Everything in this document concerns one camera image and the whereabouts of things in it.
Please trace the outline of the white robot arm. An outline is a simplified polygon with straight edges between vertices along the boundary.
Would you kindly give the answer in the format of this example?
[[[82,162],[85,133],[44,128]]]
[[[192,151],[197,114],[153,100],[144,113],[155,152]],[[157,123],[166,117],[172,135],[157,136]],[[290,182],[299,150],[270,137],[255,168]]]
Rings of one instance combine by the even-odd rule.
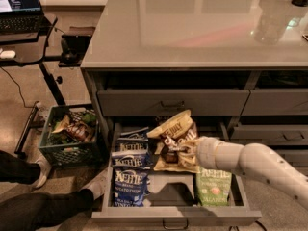
[[[196,158],[206,169],[224,170],[270,185],[308,209],[308,177],[263,144],[241,145],[200,137]]]

